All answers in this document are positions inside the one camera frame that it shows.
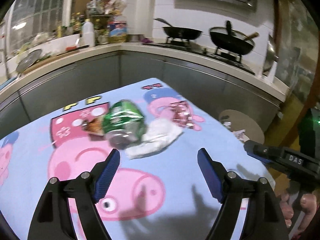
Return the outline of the right hand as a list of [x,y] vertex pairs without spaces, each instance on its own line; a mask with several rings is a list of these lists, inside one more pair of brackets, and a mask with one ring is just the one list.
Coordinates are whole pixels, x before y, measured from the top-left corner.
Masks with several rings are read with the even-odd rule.
[[312,193],[306,193],[300,199],[297,198],[290,203],[292,197],[287,191],[278,196],[280,208],[289,229],[289,239],[299,239],[314,218],[318,210],[318,202],[317,197]]

